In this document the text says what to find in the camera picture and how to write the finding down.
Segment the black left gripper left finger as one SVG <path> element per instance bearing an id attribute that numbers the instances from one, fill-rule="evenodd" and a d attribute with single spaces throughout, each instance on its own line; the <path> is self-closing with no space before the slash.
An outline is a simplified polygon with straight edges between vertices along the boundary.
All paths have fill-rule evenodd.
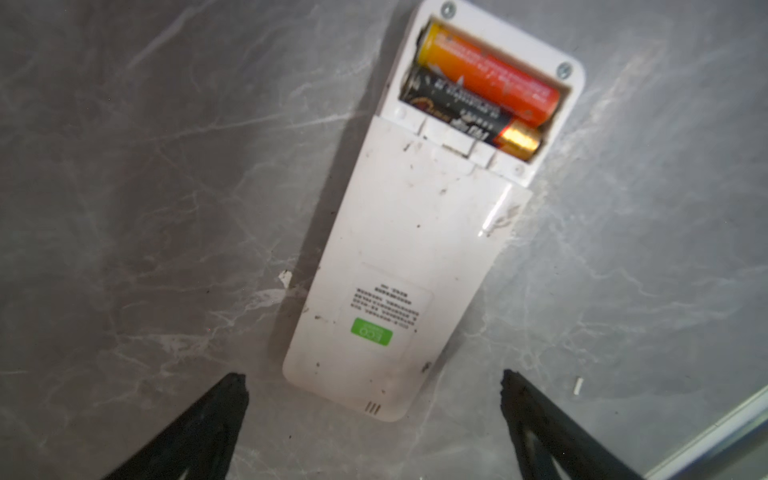
<path id="1" fill-rule="evenodd" d="M 224 479 L 249 404 L 246 376 L 231 372 L 108 479 Z"/>

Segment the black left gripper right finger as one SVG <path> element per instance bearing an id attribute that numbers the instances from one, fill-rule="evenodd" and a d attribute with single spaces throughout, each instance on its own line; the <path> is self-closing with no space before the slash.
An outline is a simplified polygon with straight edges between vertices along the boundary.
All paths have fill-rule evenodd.
<path id="1" fill-rule="evenodd" d="M 522 374 L 506 369 L 501 412 L 524 479 L 639 479 Z"/>

